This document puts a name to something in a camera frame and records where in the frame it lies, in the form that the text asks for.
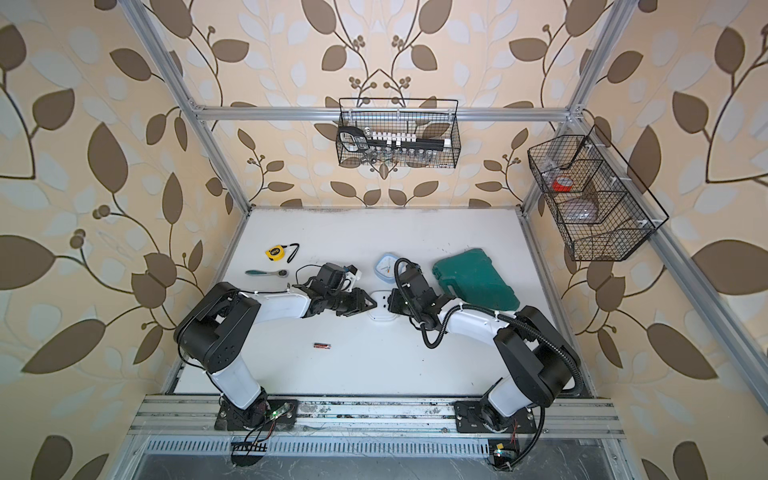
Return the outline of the light blue alarm clock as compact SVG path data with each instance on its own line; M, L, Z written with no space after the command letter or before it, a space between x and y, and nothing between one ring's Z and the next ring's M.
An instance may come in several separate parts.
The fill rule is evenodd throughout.
M399 257L393 253L383 254L374 266L375 276L388 284L395 283L395 264Z

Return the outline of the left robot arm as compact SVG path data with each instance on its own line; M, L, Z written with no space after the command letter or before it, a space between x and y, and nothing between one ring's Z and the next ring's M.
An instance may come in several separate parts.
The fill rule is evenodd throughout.
M374 298L358 287L293 285L280 292L250 292L220 282L181 321L173 338L182 353L199 363L229 404L248 410L265 397L242 358L255 325L309 318L326 310L353 316L376 307Z

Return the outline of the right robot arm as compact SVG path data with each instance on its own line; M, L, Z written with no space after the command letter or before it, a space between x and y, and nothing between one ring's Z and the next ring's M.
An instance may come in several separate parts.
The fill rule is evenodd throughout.
M508 375L481 397L478 420L500 431L528 407L550 407L558 397L577 397L585 389L581 360L552 323L535 307L513 313L465 303L430 288L421 296L408 285L392 290L387 310L407 316L435 349L448 334L465 336L497 349Z

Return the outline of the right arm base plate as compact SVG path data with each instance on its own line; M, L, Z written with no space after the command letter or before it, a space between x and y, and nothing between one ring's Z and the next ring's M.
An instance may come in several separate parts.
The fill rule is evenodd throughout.
M537 430L534 414L522 408L504 416L484 401L456 401L453 404L456 430L462 434L532 434Z

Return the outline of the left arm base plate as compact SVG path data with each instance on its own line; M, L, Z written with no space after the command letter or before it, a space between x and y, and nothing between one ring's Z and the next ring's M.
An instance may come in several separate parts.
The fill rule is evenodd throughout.
M246 409L236 407L224 396L219 401L219 412L214 429L217 431L251 431L272 425L276 429L292 429L297 420L299 402L296 399L261 399Z

